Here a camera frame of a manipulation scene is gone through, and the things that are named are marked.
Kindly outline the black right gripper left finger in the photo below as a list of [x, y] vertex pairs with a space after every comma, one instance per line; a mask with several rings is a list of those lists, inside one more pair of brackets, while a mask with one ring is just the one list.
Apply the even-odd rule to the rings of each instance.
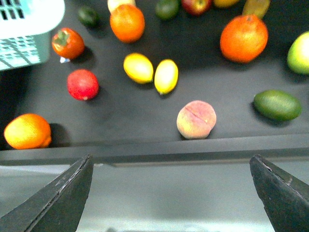
[[2, 232], [74, 232], [89, 195], [93, 160], [86, 155], [2, 216]]

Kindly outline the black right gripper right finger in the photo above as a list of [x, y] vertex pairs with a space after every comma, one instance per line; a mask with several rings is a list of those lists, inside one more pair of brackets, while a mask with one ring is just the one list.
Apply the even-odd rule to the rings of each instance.
[[309, 186], [265, 158], [250, 159], [258, 197], [276, 232], [309, 230]]

